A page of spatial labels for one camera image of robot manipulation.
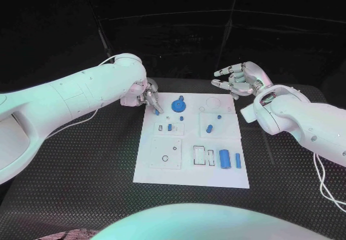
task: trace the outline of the dark background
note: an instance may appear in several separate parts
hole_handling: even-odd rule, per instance
[[[149,77],[211,80],[220,68],[253,61],[276,84],[314,85],[346,108],[338,1],[12,1],[2,10],[2,93],[94,67],[107,53],[130,52]]]

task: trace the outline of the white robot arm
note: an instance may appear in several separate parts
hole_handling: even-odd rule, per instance
[[[31,163],[53,131],[120,99],[125,106],[158,102],[158,84],[142,59],[125,53],[103,64],[25,90],[0,94],[0,184]]]
[[[275,85],[252,61],[214,73],[216,77],[226,74],[230,74],[228,81],[214,79],[213,85],[230,90],[234,99],[256,95],[254,103],[241,110],[247,122],[257,120],[272,135],[292,133],[305,148],[346,167],[346,110],[311,103],[299,90]]]

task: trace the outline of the black mat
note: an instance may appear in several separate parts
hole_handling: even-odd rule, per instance
[[[161,92],[227,94],[210,81],[156,81]],[[295,87],[312,102],[325,102],[318,88]],[[253,99],[241,97],[236,102],[239,113]],[[266,134],[257,122],[247,124],[241,116],[250,189],[133,183],[143,116],[145,106],[125,107],[117,101],[92,121],[44,143],[0,207],[0,239],[35,239],[81,228],[100,230],[130,214],[177,203],[241,207],[345,239],[346,215],[321,195],[314,153],[290,134]],[[324,163],[329,189],[338,199],[346,199],[346,170]]]

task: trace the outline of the white cable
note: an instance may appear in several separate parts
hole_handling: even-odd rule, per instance
[[[109,58],[99,64],[99,66],[103,65],[103,64],[104,64],[107,61],[110,61],[113,58],[116,58],[116,56],[117,56],[117,55],[109,57]],[[76,125],[79,125],[79,124],[86,123],[87,121],[90,121],[90,120],[94,118],[94,116],[97,115],[97,112],[99,112],[99,109],[96,110],[93,116],[92,116],[89,119],[86,119],[86,120],[83,120],[83,121],[80,121],[80,122],[77,122],[77,123],[66,126],[66,127],[64,127],[63,129],[60,129],[55,133],[53,133],[45,139],[50,139],[57,133],[60,133],[60,132],[61,132],[63,130],[66,130],[67,128],[70,128],[70,127],[73,127],[73,126],[76,126]]]
[[[322,173],[321,173],[321,170],[319,170],[319,168],[318,168],[316,157],[318,157],[319,164],[321,164],[321,167],[322,167]],[[334,197],[334,195],[332,195],[332,193],[331,193],[331,191],[329,191],[329,189],[328,189],[328,187],[327,187],[327,185],[325,185],[327,169],[325,169],[325,166],[324,166],[324,162],[322,162],[322,160],[321,160],[321,156],[319,156],[316,153],[314,153],[314,164],[315,164],[315,168],[316,168],[318,176],[319,176],[319,181],[321,181],[321,186],[319,186],[321,194],[322,194],[322,196],[324,196],[327,199],[329,199],[329,200],[335,203],[335,205],[337,205],[337,206],[341,208],[341,210],[346,213],[346,209],[344,209],[342,206],[339,205],[339,204],[346,205],[346,202],[339,201],[339,200],[335,199],[335,197]]]

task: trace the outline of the blue object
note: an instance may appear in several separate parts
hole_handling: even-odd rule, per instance
[[[211,132],[213,132],[213,129],[214,129],[214,125],[210,125],[210,126],[208,126],[208,129],[207,129],[207,132],[211,133]]]
[[[237,168],[241,169],[243,164],[241,164],[241,154],[240,153],[236,154],[236,164],[237,164]]]
[[[172,109],[177,113],[181,113],[187,109],[185,97],[181,96],[179,99],[172,103]]]
[[[221,168],[230,169],[231,168],[231,160],[230,160],[230,151],[228,150],[220,150],[220,162],[221,162]]]

